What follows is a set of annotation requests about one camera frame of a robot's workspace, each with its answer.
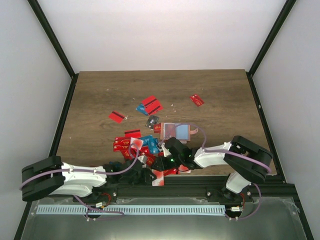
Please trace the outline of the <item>red VIP card upper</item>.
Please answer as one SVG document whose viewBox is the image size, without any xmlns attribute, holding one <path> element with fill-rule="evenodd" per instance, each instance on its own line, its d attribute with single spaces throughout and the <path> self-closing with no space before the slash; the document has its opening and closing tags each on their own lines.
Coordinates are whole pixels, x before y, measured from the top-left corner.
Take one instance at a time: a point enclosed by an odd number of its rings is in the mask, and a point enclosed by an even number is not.
<svg viewBox="0 0 320 240">
<path fill-rule="evenodd" d="M 162 124 L 161 123 L 157 123 L 153 126 L 153 132 L 154 133 L 158 133 L 160 134 L 162 131 Z"/>
</svg>

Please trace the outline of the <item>small red card far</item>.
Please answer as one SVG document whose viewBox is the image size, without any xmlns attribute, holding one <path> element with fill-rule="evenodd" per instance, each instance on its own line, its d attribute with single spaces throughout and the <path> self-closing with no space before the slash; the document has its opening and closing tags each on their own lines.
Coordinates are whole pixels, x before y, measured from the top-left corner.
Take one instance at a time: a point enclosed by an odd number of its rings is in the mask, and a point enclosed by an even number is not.
<svg viewBox="0 0 320 240">
<path fill-rule="evenodd" d="M 193 94 L 189 98 L 197 107 L 200 107 L 205 103 L 198 94 Z"/>
</svg>

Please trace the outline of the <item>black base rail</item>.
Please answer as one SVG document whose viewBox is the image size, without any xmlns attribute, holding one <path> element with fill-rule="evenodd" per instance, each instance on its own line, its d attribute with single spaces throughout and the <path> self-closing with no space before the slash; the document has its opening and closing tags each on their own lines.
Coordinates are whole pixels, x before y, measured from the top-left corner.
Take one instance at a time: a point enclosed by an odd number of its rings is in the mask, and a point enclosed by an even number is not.
<svg viewBox="0 0 320 240">
<path fill-rule="evenodd" d="M 80 199 L 93 205 L 94 203 L 107 201 L 110 196 L 112 203 L 119 199 L 133 198 L 204 198 L 209 202 L 231 203 L 224 198 L 222 189 L 225 187 L 228 176 L 165 176 L 163 186 L 116 184 L 94 188 L 93 193 Z M 267 176 L 264 183 L 256 183 L 262 197 L 293 197 L 298 193 L 293 183 L 285 183 L 276 175 Z M 253 183 L 241 191 L 248 197 L 258 197 L 258 190 Z"/>
</svg>

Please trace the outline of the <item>pink card holder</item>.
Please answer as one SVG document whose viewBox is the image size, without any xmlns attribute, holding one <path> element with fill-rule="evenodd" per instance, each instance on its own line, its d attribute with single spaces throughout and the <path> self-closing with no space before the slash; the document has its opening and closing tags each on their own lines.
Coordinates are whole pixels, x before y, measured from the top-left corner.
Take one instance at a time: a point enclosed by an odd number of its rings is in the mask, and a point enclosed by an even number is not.
<svg viewBox="0 0 320 240">
<path fill-rule="evenodd" d="M 164 141 L 168 140 L 165 138 L 165 127 L 164 127 L 165 124 L 175 124 L 176 136 L 174 138 L 176 138 L 183 144 L 186 144 L 187 142 L 189 142 L 191 140 L 191 135 L 195 135 L 199 131 L 198 128 L 191 130 L 191 126 L 189 124 L 182 124 L 182 125 L 178 123 L 161 123 L 161 124 L 162 124 L 162 130 L 160 133 L 160 139 Z"/>
</svg>

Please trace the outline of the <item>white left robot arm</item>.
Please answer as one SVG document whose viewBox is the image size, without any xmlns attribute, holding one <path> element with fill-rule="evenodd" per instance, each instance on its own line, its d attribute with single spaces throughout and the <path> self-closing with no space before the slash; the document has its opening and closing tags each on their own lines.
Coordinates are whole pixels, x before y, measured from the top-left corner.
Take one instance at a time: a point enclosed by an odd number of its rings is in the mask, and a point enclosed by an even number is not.
<svg viewBox="0 0 320 240">
<path fill-rule="evenodd" d="M 102 189 L 118 184 L 151 184 L 155 173 L 144 163 L 144 157 L 121 163 L 111 161 L 101 166 L 85 167 L 63 162 L 54 155 L 21 170 L 20 190 L 24 202 L 33 202 L 49 195 L 67 195 L 97 202 Z"/>
</svg>

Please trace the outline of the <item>red striped card left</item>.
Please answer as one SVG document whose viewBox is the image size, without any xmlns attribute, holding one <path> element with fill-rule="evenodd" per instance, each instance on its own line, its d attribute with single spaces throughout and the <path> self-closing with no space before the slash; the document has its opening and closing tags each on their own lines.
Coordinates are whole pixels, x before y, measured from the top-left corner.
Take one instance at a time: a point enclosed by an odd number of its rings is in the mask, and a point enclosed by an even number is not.
<svg viewBox="0 0 320 240">
<path fill-rule="evenodd" d="M 116 111 L 112 111 L 108 117 L 118 124 L 120 124 L 125 119 L 124 115 Z"/>
</svg>

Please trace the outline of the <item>white card red dot left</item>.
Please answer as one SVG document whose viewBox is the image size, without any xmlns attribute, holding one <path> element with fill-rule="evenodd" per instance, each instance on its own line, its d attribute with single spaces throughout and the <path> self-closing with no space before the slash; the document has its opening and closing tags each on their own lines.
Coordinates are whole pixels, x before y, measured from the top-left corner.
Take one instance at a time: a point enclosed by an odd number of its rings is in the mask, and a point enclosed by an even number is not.
<svg viewBox="0 0 320 240">
<path fill-rule="evenodd" d="M 141 150 L 144 145 L 144 141 L 139 138 L 130 138 L 130 147 L 136 150 Z"/>
</svg>

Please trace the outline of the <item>black frame post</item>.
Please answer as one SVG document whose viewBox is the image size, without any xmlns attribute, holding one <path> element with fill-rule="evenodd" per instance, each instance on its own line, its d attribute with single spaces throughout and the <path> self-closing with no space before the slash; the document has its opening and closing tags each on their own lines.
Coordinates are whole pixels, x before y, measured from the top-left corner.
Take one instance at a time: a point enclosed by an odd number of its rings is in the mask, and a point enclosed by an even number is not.
<svg viewBox="0 0 320 240">
<path fill-rule="evenodd" d="M 38 19 L 42 29 L 44 30 L 45 34 L 47 35 L 51 45 L 53 46 L 55 52 L 57 53 L 61 63 L 63 64 L 65 70 L 67 71 L 68 75 L 71 79 L 76 77 L 76 73 L 67 58 L 54 30 L 52 29 L 40 3 L 37 0 L 27 0 L 29 6 L 31 7 L 32 11 L 34 12 L 36 18 Z"/>
<path fill-rule="evenodd" d="M 257 72 L 259 66 L 261 65 L 263 59 L 265 58 L 267 52 L 269 51 L 272 43 L 274 42 L 276 36 L 278 35 L 287 17 L 289 16 L 291 10 L 293 9 L 295 3 L 296 3 L 296 0 L 285 1 L 265 41 L 263 42 L 262 47 L 260 48 L 255 60 L 253 61 L 253 64 L 251 65 L 249 71 L 247 72 L 248 77 L 252 78 Z"/>
</svg>

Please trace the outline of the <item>white card red swirl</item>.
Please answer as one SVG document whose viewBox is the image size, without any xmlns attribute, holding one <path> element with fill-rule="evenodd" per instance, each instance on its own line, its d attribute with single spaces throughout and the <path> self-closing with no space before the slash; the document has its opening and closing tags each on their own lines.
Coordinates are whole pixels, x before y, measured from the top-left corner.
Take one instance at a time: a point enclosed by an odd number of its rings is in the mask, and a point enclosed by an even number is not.
<svg viewBox="0 0 320 240">
<path fill-rule="evenodd" d="M 152 170 L 152 173 L 156 176 L 156 179 L 152 181 L 152 186 L 153 187 L 160 187 L 165 185 L 164 181 L 164 172 L 163 171 L 157 171 L 157 170 Z"/>
</svg>

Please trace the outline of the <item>black VIP card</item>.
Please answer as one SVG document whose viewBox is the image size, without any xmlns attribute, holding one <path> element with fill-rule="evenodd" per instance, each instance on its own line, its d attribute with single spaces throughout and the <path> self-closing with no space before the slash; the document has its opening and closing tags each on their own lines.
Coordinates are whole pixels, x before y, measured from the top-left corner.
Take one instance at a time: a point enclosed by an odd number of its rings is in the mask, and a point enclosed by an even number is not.
<svg viewBox="0 0 320 240">
<path fill-rule="evenodd" d="M 146 121 L 145 126 L 149 129 L 153 129 L 154 126 L 158 123 L 159 117 L 156 115 L 150 115 L 148 120 Z"/>
</svg>

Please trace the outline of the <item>black frame post left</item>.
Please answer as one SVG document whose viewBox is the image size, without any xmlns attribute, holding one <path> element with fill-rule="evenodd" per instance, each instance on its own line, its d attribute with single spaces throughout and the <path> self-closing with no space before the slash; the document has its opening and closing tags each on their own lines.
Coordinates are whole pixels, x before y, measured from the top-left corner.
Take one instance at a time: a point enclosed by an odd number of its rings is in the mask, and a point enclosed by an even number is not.
<svg viewBox="0 0 320 240">
<path fill-rule="evenodd" d="M 76 73 L 67 58 L 54 30 L 52 29 L 40 3 L 37 0 L 27 0 L 29 6 L 31 7 L 32 11 L 34 12 L 36 18 L 38 19 L 42 29 L 44 30 L 45 34 L 47 35 L 51 45 L 53 46 L 55 52 L 57 53 L 61 63 L 63 64 L 65 70 L 67 71 L 68 75 L 71 79 L 76 77 Z"/>
</svg>

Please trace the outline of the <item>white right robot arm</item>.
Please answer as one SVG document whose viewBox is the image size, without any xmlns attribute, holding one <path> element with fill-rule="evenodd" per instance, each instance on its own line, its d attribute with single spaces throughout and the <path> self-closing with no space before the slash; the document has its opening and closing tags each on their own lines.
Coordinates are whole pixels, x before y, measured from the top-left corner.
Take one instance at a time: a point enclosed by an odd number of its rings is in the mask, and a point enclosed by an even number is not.
<svg viewBox="0 0 320 240">
<path fill-rule="evenodd" d="M 164 172 L 184 166 L 189 170 L 228 165 L 234 172 L 222 188 L 223 198 L 229 202 L 240 196 L 249 184 L 262 184 L 271 172 L 272 153 L 264 147 L 236 135 L 232 141 L 213 147 L 193 147 L 171 137 L 161 145 L 163 156 L 155 158 L 151 168 Z"/>
</svg>

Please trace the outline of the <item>blue card in pile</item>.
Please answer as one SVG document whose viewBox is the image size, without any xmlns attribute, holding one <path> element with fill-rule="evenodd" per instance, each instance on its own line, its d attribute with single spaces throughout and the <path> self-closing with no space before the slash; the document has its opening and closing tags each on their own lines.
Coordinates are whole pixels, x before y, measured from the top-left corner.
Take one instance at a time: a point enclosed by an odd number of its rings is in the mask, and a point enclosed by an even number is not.
<svg viewBox="0 0 320 240">
<path fill-rule="evenodd" d="M 158 148 L 158 139 L 154 138 L 152 135 L 142 136 L 139 138 L 143 141 L 143 147 L 148 148 L 150 154 L 158 154 L 160 152 Z"/>
</svg>

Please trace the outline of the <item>black frame post right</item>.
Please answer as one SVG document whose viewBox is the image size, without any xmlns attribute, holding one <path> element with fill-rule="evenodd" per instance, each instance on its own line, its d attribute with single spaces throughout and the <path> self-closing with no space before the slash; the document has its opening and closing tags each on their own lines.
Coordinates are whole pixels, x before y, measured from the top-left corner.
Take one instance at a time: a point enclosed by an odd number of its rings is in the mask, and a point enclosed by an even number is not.
<svg viewBox="0 0 320 240">
<path fill-rule="evenodd" d="M 255 60 L 253 61 L 253 64 L 251 65 L 249 71 L 247 72 L 248 77 L 252 78 L 257 72 L 259 66 L 261 65 L 263 59 L 265 58 L 267 52 L 269 51 L 272 43 L 274 42 L 276 36 L 278 35 L 287 17 L 289 16 L 291 10 L 293 9 L 295 3 L 296 3 L 296 0 L 285 1 L 265 41 L 263 42 L 262 47 L 260 48 Z"/>
</svg>

